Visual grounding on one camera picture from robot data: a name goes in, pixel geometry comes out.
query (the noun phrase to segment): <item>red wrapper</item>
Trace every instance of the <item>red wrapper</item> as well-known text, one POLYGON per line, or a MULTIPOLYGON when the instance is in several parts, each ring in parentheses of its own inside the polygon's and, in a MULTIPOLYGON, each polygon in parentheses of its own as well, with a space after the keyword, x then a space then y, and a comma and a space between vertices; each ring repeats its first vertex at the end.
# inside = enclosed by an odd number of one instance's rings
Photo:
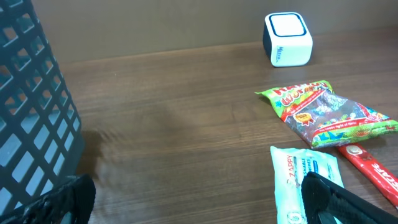
POLYGON ((340 146, 338 150, 398 209, 397 177, 359 144, 340 146))

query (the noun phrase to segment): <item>plastic basket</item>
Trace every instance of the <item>plastic basket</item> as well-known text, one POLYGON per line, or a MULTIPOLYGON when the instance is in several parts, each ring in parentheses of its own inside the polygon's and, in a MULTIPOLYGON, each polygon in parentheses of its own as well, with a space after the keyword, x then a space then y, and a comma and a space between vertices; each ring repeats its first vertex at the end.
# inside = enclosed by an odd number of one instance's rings
POLYGON ((0 215, 74 173, 81 121, 28 0, 0 0, 0 215))

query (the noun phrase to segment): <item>white and teal packet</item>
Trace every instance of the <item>white and teal packet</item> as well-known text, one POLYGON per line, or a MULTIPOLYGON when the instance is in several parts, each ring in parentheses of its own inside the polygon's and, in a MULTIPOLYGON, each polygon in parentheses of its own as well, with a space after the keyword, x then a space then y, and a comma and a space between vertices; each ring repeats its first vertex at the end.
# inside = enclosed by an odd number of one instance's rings
POLYGON ((271 156, 275 169, 278 224, 307 223, 301 183, 308 172, 316 172, 343 187, 334 156, 309 149, 278 149, 274 146, 271 146, 271 156))

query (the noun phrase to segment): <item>wooden table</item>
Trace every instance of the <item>wooden table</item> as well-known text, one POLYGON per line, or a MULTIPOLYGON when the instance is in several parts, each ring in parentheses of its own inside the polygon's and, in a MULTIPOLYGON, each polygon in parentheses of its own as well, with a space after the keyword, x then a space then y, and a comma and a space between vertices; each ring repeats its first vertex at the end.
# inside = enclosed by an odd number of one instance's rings
MULTIPOLYGON (((328 80, 398 119, 396 27, 316 36, 304 67, 273 68, 256 42, 61 68, 86 140, 78 173, 97 188, 90 223, 275 223, 269 148, 308 146, 255 91, 328 80)), ((397 137, 363 142, 395 175, 397 137)), ((338 158, 348 190, 397 215, 336 149, 321 151, 338 158)))

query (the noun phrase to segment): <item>packet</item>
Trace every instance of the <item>packet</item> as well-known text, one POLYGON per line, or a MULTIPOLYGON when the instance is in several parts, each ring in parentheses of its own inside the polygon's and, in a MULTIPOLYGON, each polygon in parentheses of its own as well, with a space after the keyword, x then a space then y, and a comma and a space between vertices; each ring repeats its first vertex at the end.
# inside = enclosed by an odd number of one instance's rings
POLYGON ((257 94, 270 99, 282 121, 312 149, 342 146, 398 130, 397 121, 335 95, 324 80, 272 88, 257 94))
POLYGON ((275 169, 278 224, 307 223, 301 183, 308 172, 316 172, 343 187, 337 159, 329 154, 309 149, 278 149, 271 146, 271 156, 275 169))
POLYGON ((359 144, 338 150, 398 209, 398 179, 359 144))

